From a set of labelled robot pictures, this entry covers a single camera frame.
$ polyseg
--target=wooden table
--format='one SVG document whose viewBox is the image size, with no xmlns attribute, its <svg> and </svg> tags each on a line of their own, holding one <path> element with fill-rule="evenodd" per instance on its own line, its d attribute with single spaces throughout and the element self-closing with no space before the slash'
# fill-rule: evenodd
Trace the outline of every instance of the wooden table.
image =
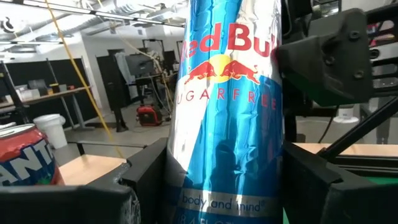
<svg viewBox="0 0 398 224">
<path fill-rule="evenodd" d="M 318 152 L 329 144 L 296 143 L 312 152 Z M 391 156 L 398 157 L 398 145 L 356 144 L 343 152 L 354 156 Z M 83 155 L 60 167 L 62 177 L 67 185 L 85 185 L 107 174 L 126 162 L 125 159 L 105 156 Z"/>
<path fill-rule="evenodd" d="M 78 93 L 80 91 L 84 91 L 84 90 L 85 90 L 85 87 L 79 87 L 79 88 L 76 88 L 73 90 L 62 91 L 62 92 L 54 93 L 51 95 L 45 95 L 45 96 L 41 96 L 41 97 L 34 98 L 34 99 L 24 100 L 24 101 L 22 101 L 22 104 L 25 106 L 33 105 L 33 104 L 40 103 L 43 101 L 54 100 L 54 99 L 62 98 L 64 96 L 71 95 L 72 99 L 73 99 L 73 109 L 75 110 L 75 114 L 76 114 L 77 120 L 79 122 L 80 128 L 88 129 L 84 124 L 83 115 L 81 115 L 81 110 L 80 110 L 79 104 L 78 104 L 76 96 L 75 96 L 76 93 Z M 14 110 L 15 110 L 14 103 L 0 103 L 0 113 L 8 113 L 8 112 L 11 112 Z M 69 110 L 68 110 L 68 108 L 65 108 L 65 110 L 67 112 L 69 122 L 73 128 L 73 121 L 72 121 L 72 117 L 70 116 Z"/>
<path fill-rule="evenodd" d="M 83 155 L 60 167 L 65 185 L 85 185 L 126 162 L 125 159 Z"/>
</svg>

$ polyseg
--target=black cable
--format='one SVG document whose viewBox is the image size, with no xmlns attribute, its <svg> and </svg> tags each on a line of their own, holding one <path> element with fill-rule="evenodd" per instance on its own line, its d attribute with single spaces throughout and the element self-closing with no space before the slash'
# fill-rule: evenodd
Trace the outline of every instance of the black cable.
<svg viewBox="0 0 398 224">
<path fill-rule="evenodd" d="M 323 132 L 322 137 L 319 139 L 318 143 L 321 143 L 322 140 L 323 140 L 323 138 L 324 138 L 324 137 L 326 136 L 326 134 L 328 133 L 329 128 L 330 128 L 330 125 L 331 125 L 331 122 L 333 121 L 333 118 L 335 118 L 335 116 L 336 116 L 336 114 L 337 114 L 337 111 L 338 111 L 338 108 L 339 108 L 339 107 L 340 107 L 340 106 L 336 106 L 336 110 L 335 110 L 333 116 L 330 116 L 330 120 L 329 120 L 328 126 L 326 126 L 325 132 Z"/>
</svg>

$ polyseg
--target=wooden surface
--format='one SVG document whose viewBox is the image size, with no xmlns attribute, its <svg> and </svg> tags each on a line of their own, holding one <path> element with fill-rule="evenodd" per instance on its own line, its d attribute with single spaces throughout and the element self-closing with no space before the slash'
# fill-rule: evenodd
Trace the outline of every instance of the wooden surface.
<svg viewBox="0 0 398 224">
<path fill-rule="evenodd" d="M 323 147 L 328 147 L 330 145 L 330 144 L 317 144 L 317 143 L 295 143 L 295 144 L 312 153 L 317 153 Z M 398 145 L 355 144 L 349 147 L 341 154 L 354 155 L 354 156 L 398 157 Z"/>
<path fill-rule="evenodd" d="M 60 167 L 65 185 L 85 185 L 126 162 L 125 159 L 83 155 Z"/>
<path fill-rule="evenodd" d="M 32 105 L 32 104 L 35 104 L 35 103 L 40 103 L 42 101 L 47 101 L 47 100 L 52 100 L 52 99 L 55 99 L 55 98 L 60 98 L 61 96 L 72 95 L 72 94 L 75 94 L 75 93 L 77 93 L 79 91 L 83 91 L 83 90 L 85 90 L 85 87 L 79 87 L 79 88 L 76 88 L 74 90 L 67 90 L 67 91 L 62 91 L 62 92 L 59 92 L 59 93 L 54 93 L 54 94 L 51 94 L 51 95 L 41 96 L 41 97 L 34 98 L 34 99 L 24 100 L 22 103 L 24 105 Z M 14 103 L 0 103 L 0 108 L 5 108 L 5 107 L 14 107 Z"/>
</svg>

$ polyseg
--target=red bull text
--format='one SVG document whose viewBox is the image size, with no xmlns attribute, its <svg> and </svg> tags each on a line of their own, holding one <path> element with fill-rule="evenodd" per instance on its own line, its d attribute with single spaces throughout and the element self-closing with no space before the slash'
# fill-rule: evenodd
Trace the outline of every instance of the red bull text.
<svg viewBox="0 0 398 224">
<path fill-rule="evenodd" d="M 165 171 L 166 223 L 281 223 L 280 1 L 191 0 Z"/>
</svg>

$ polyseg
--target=yellow rope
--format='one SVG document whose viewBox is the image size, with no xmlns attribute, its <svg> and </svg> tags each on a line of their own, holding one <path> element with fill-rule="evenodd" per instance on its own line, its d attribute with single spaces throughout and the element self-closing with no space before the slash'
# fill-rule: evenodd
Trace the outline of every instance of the yellow rope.
<svg viewBox="0 0 398 224">
<path fill-rule="evenodd" d="M 72 54 L 70 53 L 70 49 L 69 49 L 67 43 L 65 42 L 65 38 L 64 38 L 64 36 L 63 36 L 63 34 L 62 34 L 62 32 L 61 32 L 61 29 L 60 29 L 59 26 L 58 26 L 57 19 L 55 18 L 54 13 L 52 12 L 52 9 L 51 9 L 51 7 L 50 7 L 50 4 L 49 4 L 48 0 L 44 0 L 44 1 L 45 1 L 45 3 L 47 4 L 47 9 L 49 10 L 49 12 L 50 12 L 50 14 L 51 14 L 51 18 L 52 18 L 52 20 L 53 20 L 53 22 L 54 22 L 54 24 L 55 24 L 55 27 L 57 28 L 57 31 L 58 31 L 58 36 L 62 39 L 63 46 L 64 46 L 65 50 L 67 51 L 68 57 L 69 57 L 69 59 L 70 59 L 72 65 L 73 65 L 73 68 L 75 68 L 76 73 L 77 73 L 77 75 L 79 76 L 79 79 L 80 79 L 81 83 L 82 83 L 83 86 L 85 87 L 85 90 L 86 90 L 86 92 L 87 92 L 88 98 L 90 99 L 91 104 L 94 106 L 94 109 L 95 109 L 95 111 L 96 111 L 96 113 L 97 113 L 97 115 L 98 115 L 98 117 L 99 117 L 99 120 L 101 121 L 102 125 L 104 126 L 104 129 L 105 129 L 105 131 L 106 131 L 106 134 L 107 134 L 108 137 L 109 137 L 109 140 L 110 140 L 111 142 L 114 142 L 113 135 L 112 135 L 111 131 L 109 130 L 109 128 L 107 127 L 107 125 L 106 125 L 106 123 L 105 123 L 105 120 L 104 120 L 104 118 L 102 117 L 102 114 L 101 114 L 100 110 L 98 109 L 98 107 L 97 107 L 97 105 L 96 105 L 96 103 L 95 103 L 95 100 L 94 100 L 94 98 L 93 98 L 93 95 L 92 95 L 91 92 L 90 92 L 90 89 L 88 88 L 88 86 L 87 86 L 87 84 L 86 84 L 86 81 L 84 80 L 83 76 L 81 75 L 81 73 L 80 73 L 80 71 L 79 71 L 79 68 L 78 68 L 77 65 L 76 65 L 76 62 L 75 62 L 75 60 L 73 59 Z M 115 149 L 116 149 L 116 152 L 119 154 L 119 157 L 124 158 L 124 157 L 123 157 L 123 154 L 122 154 L 122 152 L 121 152 L 121 150 L 120 150 L 120 148 L 119 148 L 118 146 L 115 146 Z"/>
</svg>

